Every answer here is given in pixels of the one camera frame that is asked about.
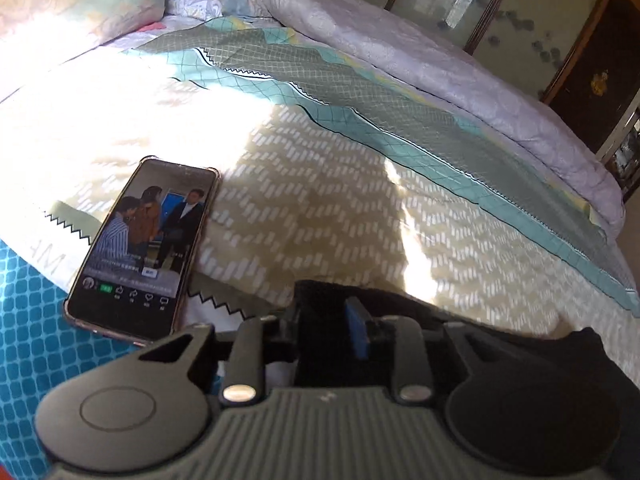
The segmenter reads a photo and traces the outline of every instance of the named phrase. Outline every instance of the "phone screen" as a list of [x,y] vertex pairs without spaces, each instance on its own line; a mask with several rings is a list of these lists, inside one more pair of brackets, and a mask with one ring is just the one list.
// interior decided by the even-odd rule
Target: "phone screen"
[[135,339],[167,336],[217,179],[211,170],[142,162],[91,246],[67,313]]

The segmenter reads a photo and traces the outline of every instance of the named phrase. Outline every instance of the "teal fabric border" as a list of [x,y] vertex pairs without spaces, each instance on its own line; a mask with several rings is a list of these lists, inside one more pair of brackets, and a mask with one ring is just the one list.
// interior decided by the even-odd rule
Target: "teal fabric border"
[[[208,22],[207,26],[213,25],[214,22],[218,23],[212,28],[217,30],[237,30],[231,22],[220,19]],[[264,30],[266,34],[273,36],[274,30],[281,29]],[[286,41],[286,38],[277,36],[271,38],[271,41],[280,40]],[[616,300],[621,307],[631,311],[635,317],[640,317],[640,301],[634,290],[625,288],[610,274],[595,266],[584,254],[559,238],[544,224],[478,182],[471,175],[457,170],[412,142],[380,130],[366,118],[358,115],[354,109],[320,102],[298,91],[295,85],[279,82],[270,76],[221,70],[213,66],[199,49],[162,54],[146,54],[129,50],[125,54],[163,59],[167,65],[174,67],[174,78],[181,81],[190,80],[203,88],[220,85],[268,99],[273,104],[301,106],[309,117],[323,128],[369,146],[393,162],[410,168],[456,195],[478,204],[483,210],[516,228],[528,239],[577,269],[599,290]]]

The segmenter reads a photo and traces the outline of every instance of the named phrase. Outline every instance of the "gold emblem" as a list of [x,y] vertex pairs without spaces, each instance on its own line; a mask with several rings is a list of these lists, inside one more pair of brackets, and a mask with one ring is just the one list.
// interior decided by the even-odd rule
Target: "gold emblem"
[[598,97],[602,97],[607,91],[607,79],[609,79],[609,72],[605,70],[602,74],[594,74],[591,80],[591,91]]

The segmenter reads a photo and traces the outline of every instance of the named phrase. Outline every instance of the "video on phone screen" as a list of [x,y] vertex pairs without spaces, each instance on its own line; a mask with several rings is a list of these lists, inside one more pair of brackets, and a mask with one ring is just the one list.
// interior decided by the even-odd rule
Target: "video on phone screen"
[[214,179],[207,170],[143,163],[106,219],[83,275],[175,298]]

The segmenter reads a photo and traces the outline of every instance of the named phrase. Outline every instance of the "man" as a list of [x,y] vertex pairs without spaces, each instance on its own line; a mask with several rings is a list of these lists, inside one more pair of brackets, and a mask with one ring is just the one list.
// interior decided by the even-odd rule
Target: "man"
[[98,266],[104,266],[105,263],[108,266],[108,262],[129,258],[129,226],[124,219],[132,216],[139,205],[140,200],[133,196],[125,196],[118,201],[95,243],[92,260]]
[[200,203],[202,197],[204,197],[203,190],[192,189],[185,201],[180,202],[169,213],[160,228],[163,236],[160,250],[158,251],[158,259],[154,266],[156,269],[162,267],[169,251],[173,248],[175,254],[174,260],[171,262],[171,270],[175,272],[182,270],[184,257],[195,240],[200,218],[204,212],[204,206]]

